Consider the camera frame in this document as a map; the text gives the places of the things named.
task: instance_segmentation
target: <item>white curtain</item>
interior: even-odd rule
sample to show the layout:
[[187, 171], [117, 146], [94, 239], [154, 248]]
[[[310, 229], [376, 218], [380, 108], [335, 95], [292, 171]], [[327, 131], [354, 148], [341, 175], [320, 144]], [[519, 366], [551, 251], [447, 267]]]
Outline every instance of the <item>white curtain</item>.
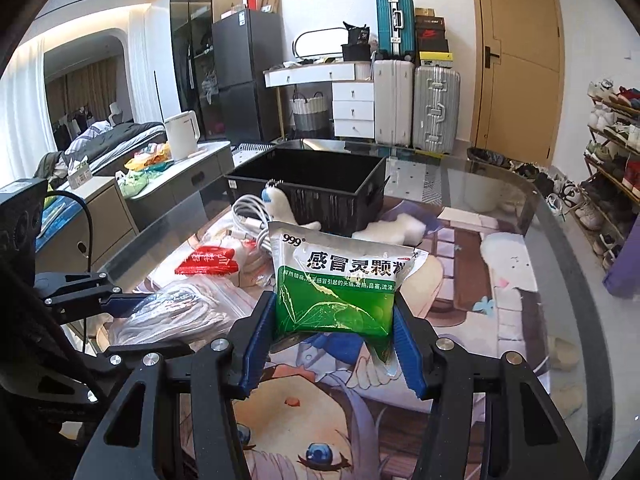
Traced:
[[19, 46], [0, 78], [0, 186], [31, 178], [56, 152], [44, 89], [44, 38]]
[[137, 123], [162, 121], [154, 73], [146, 53], [146, 12], [148, 9], [129, 11], [127, 51], [129, 53], [129, 82], [131, 110]]

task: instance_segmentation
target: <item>silver suitcase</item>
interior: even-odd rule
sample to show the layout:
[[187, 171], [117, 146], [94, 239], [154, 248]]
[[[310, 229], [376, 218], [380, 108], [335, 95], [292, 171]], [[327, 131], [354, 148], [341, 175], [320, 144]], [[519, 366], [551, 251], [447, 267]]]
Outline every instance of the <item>silver suitcase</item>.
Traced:
[[415, 70], [414, 148], [451, 153], [458, 130], [460, 74], [451, 68]]
[[373, 63], [374, 128], [378, 144], [411, 145], [414, 69], [408, 61]]

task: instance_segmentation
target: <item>999 logo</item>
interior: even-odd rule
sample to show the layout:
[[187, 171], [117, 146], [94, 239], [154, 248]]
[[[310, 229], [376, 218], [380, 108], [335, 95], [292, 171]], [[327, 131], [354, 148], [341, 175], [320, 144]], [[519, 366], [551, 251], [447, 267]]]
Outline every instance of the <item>999 logo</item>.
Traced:
[[296, 238], [295, 236], [283, 234], [282, 240], [284, 240], [287, 244], [291, 244], [294, 247], [300, 247], [302, 242], [306, 242], [304, 238]]

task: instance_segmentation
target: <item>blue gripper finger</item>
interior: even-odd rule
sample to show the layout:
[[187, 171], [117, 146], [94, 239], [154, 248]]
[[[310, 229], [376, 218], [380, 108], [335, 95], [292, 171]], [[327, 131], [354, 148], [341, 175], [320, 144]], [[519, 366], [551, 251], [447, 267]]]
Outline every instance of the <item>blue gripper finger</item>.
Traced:
[[254, 334], [247, 345], [247, 350], [242, 361], [242, 377], [238, 386], [248, 397], [252, 390], [258, 387], [264, 364], [267, 361], [269, 348], [273, 343], [273, 332], [276, 319], [276, 295], [270, 292], [271, 297], [262, 311], [260, 321]]
[[392, 328], [394, 349], [396, 350], [406, 385], [415, 392], [419, 399], [424, 399], [427, 395], [427, 383], [422, 374], [422, 355], [407, 323], [395, 304]]

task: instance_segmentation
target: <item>screw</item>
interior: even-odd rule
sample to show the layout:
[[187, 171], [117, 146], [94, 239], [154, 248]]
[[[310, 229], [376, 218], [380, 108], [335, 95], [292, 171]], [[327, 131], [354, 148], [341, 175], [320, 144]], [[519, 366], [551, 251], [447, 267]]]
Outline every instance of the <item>screw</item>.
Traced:
[[517, 352], [507, 352], [507, 361], [512, 365], [522, 364], [522, 356]]
[[216, 352], [222, 352], [223, 350], [226, 350], [227, 348], [229, 348], [229, 341], [227, 341], [224, 338], [214, 339], [211, 342], [211, 349], [216, 351]]
[[160, 356], [155, 352], [151, 352], [151, 354], [147, 354], [142, 358], [142, 363], [145, 366], [153, 366], [160, 360]]
[[436, 341], [436, 346], [440, 350], [447, 351], [447, 350], [453, 349], [453, 347], [455, 346], [455, 343], [451, 339], [448, 339], [446, 337], [441, 337]]

